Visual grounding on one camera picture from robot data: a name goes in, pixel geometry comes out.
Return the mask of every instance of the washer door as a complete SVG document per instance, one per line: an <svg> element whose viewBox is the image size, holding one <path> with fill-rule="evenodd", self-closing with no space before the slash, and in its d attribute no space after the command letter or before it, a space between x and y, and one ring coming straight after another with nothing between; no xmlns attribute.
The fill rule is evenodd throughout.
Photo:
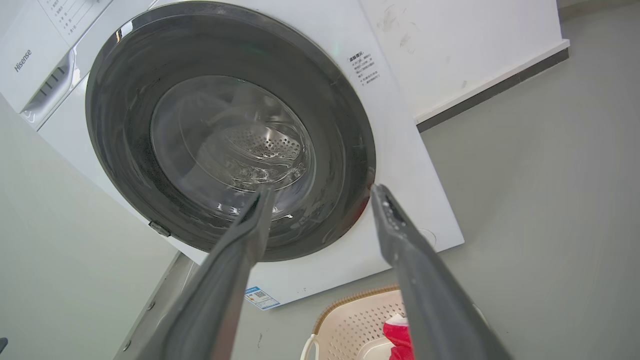
<svg viewBox="0 0 640 360"><path fill-rule="evenodd" d="M118 30L91 69L86 119L120 193L204 251L261 184L276 190L263 261L318 251L356 222L374 180L369 120L336 64L229 4L162 6Z"/></svg>

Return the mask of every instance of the hisense logo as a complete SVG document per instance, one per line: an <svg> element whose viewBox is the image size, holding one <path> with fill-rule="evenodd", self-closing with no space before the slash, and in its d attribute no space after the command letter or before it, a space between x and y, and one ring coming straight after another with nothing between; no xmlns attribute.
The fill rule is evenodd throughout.
<svg viewBox="0 0 640 360"><path fill-rule="evenodd" d="M29 59L29 56L31 56L31 50L27 50L27 52L24 54L24 56L22 57L22 59L20 59L20 61L18 61L15 64L15 71L18 72L20 71L20 69L22 69L22 66L24 65L24 63L27 62L27 59Z"/></svg>

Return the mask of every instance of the laundry basket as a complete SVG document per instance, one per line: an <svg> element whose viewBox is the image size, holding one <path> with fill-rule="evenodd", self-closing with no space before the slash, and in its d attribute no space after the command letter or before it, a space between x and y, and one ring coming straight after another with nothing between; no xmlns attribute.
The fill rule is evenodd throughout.
<svg viewBox="0 0 640 360"><path fill-rule="evenodd" d="M316 321L300 360L307 360L311 345L315 345L316 360L387 360L393 344L382 327L395 314L404 316L397 285L337 301Z"/></svg>

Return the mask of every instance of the scuff mark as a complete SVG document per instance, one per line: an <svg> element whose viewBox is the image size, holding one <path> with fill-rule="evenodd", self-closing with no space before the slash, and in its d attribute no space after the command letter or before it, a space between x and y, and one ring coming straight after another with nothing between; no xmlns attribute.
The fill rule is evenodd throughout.
<svg viewBox="0 0 640 360"><path fill-rule="evenodd" d="M405 33L402 39L400 39L400 47L405 47L409 40L411 40L411 36L409 33Z"/></svg>
<svg viewBox="0 0 640 360"><path fill-rule="evenodd" d="M336 85L338 83L338 80L342 77L342 73L338 74L338 77L335 78L335 81L333 83L331 83L330 86Z"/></svg>
<svg viewBox="0 0 640 360"><path fill-rule="evenodd" d="M395 4L389 5L389 7L385 10L385 16L381 20L379 20L376 25L378 29L388 33L393 28L394 22L396 21L396 17L394 16L393 7Z"/></svg>

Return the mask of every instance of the front-load washing machine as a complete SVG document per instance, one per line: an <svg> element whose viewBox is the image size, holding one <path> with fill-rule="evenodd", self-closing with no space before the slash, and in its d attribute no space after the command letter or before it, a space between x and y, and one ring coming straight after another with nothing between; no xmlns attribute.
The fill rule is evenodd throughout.
<svg viewBox="0 0 640 360"><path fill-rule="evenodd" d="M1 49L13 109L197 263L273 186L261 309L388 269L373 182L437 251L463 243L356 0L32 0Z"/></svg>

